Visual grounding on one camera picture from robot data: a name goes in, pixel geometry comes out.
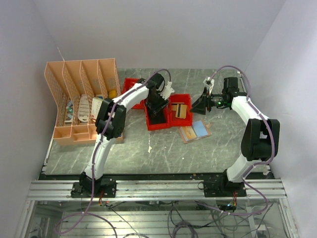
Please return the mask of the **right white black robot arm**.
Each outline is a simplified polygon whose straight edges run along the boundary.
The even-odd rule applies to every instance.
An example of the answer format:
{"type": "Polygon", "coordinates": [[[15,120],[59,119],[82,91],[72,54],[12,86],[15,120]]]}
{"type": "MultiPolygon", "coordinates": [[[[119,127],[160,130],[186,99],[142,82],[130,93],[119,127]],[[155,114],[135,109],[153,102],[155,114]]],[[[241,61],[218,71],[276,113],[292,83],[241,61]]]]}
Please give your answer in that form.
{"type": "Polygon", "coordinates": [[[213,107],[235,111],[246,128],[241,141],[241,154],[235,163],[218,178],[205,180],[205,197],[245,196],[243,180],[259,165],[266,165],[277,155],[280,122],[269,119],[252,103],[246,92],[239,89],[237,77],[224,79],[220,94],[212,93],[214,80],[204,80],[202,95],[192,104],[191,112],[205,115],[213,107]]]}

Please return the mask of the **gold VIP card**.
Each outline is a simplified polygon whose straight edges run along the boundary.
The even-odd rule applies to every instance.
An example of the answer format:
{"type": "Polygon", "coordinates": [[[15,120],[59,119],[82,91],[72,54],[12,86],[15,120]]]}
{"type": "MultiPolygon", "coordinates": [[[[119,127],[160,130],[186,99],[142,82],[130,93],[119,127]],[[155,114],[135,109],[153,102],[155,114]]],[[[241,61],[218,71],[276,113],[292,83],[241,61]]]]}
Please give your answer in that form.
{"type": "Polygon", "coordinates": [[[193,140],[193,139],[197,138],[197,136],[196,136],[194,130],[192,129],[192,127],[185,126],[185,127],[182,127],[182,130],[183,130],[184,138],[185,138],[186,141],[193,140]]]}

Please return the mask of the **gold cards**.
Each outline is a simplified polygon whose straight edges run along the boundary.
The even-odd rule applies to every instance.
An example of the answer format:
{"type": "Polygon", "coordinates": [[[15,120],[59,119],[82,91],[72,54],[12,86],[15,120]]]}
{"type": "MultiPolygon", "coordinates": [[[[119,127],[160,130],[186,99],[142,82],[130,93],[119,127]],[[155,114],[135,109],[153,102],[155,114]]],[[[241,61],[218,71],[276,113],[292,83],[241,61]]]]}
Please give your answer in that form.
{"type": "Polygon", "coordinates": [[[184,103],[172,103],[171,109],[174,112],[175,118],[185,119],[187,115],[187,105],[184,103]]]}

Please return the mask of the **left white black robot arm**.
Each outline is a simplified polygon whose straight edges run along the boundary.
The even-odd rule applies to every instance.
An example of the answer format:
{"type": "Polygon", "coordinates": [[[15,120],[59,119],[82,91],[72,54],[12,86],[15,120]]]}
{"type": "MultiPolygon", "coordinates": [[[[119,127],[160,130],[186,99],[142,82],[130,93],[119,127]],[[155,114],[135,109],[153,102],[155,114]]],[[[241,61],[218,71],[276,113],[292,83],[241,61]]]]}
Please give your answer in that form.
{"type": "Polygon", "coordinates": [[[95,197],[101,191],[105,163],[115,139],[124,131],[127,112],[142,100],[155,116],[168,105],[169,97],[174,93],[171,74],[168,73],[169,80],[165,82],[160,72],[157,70],[148,79],[137,80],[121,96],[103,99],[95,123],[97,138],[94,150],[79,176],[79,185],[88,196],[95,197]]]}

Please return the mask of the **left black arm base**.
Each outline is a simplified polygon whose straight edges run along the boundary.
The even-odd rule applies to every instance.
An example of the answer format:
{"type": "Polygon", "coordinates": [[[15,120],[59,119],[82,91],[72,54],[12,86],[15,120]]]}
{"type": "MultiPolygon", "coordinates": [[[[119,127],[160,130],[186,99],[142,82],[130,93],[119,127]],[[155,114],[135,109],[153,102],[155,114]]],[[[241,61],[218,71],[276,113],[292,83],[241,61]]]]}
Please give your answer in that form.
{"type": "Polygon", "coordinates": [[[115,198],[117,183],[110,178],[99,178],[92,180],[82,172],[79,181],[74,182],[70,196],[72,198],[94,197],[115,198]]]}

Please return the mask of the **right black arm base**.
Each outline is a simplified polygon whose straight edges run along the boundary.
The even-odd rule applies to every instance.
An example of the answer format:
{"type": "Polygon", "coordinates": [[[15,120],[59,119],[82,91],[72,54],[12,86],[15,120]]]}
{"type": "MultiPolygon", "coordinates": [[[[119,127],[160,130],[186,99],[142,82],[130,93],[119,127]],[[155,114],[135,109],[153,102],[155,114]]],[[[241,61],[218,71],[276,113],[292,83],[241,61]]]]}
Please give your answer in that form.
{"type": "Polygon", "coordinates": [[[245,197],[247,195],[243,182],[231,182],[225,173],[202,174],[198,189],[205,197],[245,197]]]}

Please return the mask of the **brown leather card holder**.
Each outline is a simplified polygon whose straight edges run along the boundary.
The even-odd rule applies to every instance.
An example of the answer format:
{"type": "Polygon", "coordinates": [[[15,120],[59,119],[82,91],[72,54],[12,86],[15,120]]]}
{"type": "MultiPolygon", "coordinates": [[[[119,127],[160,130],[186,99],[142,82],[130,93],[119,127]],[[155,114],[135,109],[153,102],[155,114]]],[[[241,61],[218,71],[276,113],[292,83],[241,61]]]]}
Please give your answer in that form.
{"type": "Polygon", "coordinates": [[[211,132],[209,130],[209,125],[207,125],[203,120],[195,121],[190,126],[190,127],[192,127],[192,129],[194,130],[194,132],[195,132],[195,134],[197,136],[196,139],[186,141],[185,138],[184,138],[182,127],[183,126],[179,127],[178,131],[179,131],[179,134],[181,136],[182,141],[185,144],[191,143],[191,142],[194,142],[196,140],[203,139],[203,138],[211,136],[211,132]]]}

